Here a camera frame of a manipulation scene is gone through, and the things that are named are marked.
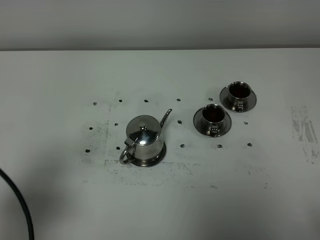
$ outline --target stainless steel cup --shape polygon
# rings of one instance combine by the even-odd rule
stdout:
[[[229,103],[238,109],[243,109],[244,106],[248,104],[248,97],[251,92],[251,88],[248,84],[243,81],[235,81],[229,85]]]
[[[257,103],[256,94],[243,81],[234,81],[220,93],[222,105],[233,112],[247,112]]]
[[[226,134],[232,122],[229,114],[221,106],[208,104],[195,113],[193,124],[201,134],[216,138]]]

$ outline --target white table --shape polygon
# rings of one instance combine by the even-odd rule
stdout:
[[[257,105],[202,136],[234,81]],[[0,82],[0,167],[38,240],[320,238],[320,49],[0,52]],[[169,108],[163,162],[120,165],[128,122]],[[27,236],[1,180],[0,239]]]

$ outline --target stainless steel teapot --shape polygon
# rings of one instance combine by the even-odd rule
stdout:
[[[126,147],[119,158],[121,164],[151,167],[164,158],[166,145],[161,130],[171,111],[169,109],[160,122],[153,116],[141,115],[128,123],[125,130]]]

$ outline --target teapot handle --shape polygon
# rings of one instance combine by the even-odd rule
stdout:
[[[126,145],[125,149],[123,150],[123,152],[121,153],[120,155],[120,158],[119,158],[119,162],[123,165],[126,165],[126,164],[129,164],[131,163],[133,160],[135,160],[133,157],[132,157],[132,154],[130,155],[129,158],[125,159],[125,156],[127,155],[127,153],[131,150],[131,149],[134,149],[135,148],[135,144],[136,144],[136,141],[132,141],[132,143],[129,145]]]

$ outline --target teapot spout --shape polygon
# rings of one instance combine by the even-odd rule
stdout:
[[[164,124],[165,124],[165,122],[166,122],[169,114],[171,113],[171,111],[172,111],[172,109],[170,108],[170,109],[165,113],[165,115],[163,116],[163,118],[162,118],[162,120],[161,120],[161,122],[160,122],[160,127],[161,127],[161,128],[164,126]]]

